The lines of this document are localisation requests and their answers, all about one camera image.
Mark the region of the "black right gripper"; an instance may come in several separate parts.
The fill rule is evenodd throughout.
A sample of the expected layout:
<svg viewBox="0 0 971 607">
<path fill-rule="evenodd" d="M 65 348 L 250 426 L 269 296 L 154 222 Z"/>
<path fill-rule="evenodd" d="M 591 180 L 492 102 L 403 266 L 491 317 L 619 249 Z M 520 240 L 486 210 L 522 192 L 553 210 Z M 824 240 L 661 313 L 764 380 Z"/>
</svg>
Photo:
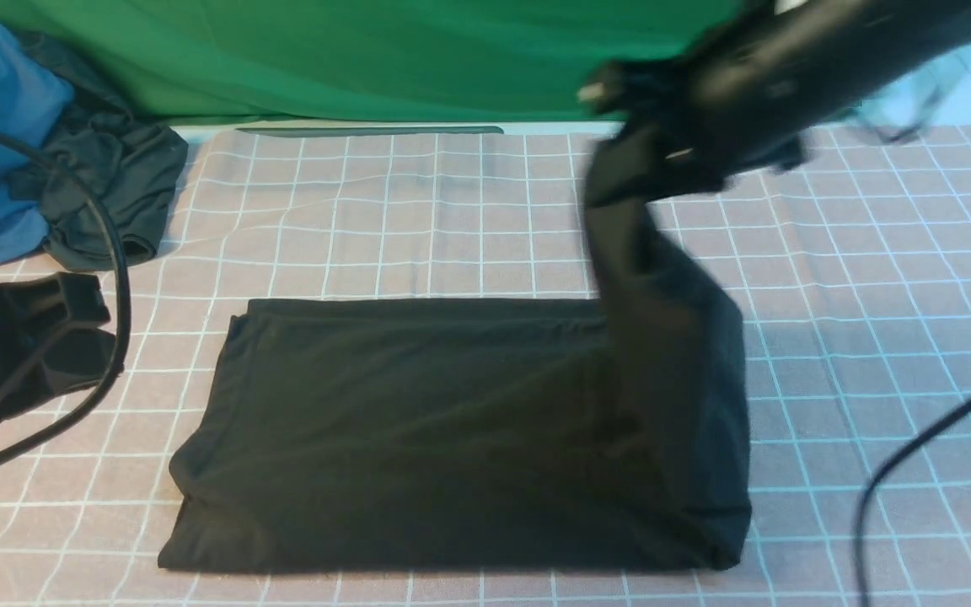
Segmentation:
<svg viewBox="0 0 971 607">
<path fill-rule="evenodd" d="M 737 174 L 756 169 L 789 172 L 807 160 L 804 135 L 772 136 L 753 150 L 738 148 L 740 135 L 716 135 L 686 100 L 689 76 L 678 59 L 612 59 L 594 70 L 597 79 L 627 79 L 639 86 L 623 126 L 594 146 L 582 182 L 584 207 L 624 200 L 650 203 L 667 197 L 716 195 Z"/>
</svg>

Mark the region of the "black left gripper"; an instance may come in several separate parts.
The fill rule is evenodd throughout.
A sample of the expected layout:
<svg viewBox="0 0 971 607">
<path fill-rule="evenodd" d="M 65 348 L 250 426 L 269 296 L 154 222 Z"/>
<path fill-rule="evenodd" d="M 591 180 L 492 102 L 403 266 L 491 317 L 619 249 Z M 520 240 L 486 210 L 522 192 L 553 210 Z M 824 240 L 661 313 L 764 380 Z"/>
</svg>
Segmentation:
<svg viewBox="0 0 971 607">
<path fill-rule="evenodd" d="M 109 321 L 99 281 L 89 274 L 0 282 L 0 408 L 23 379 L 30 397 L 95 387 L 115 350 L 115 335 L 97 330 Z"/>
</svg>

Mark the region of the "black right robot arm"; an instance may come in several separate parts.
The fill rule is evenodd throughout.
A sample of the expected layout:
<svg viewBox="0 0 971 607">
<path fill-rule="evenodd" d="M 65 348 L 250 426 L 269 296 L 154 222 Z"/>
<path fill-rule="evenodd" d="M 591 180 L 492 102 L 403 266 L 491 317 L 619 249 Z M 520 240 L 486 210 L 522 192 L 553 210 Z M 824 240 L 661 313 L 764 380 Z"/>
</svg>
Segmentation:
<svg viewBox="0 0 971 607">
<path fill-rule="evenodd" d="M 606 62 L 579 92 L 623 114 L 583 178 L 584 207 L 717 193 L 807 160 L 810 127 L 971 43 L 971 1 L 750 1 L 681 54 Z"/>
</svg>

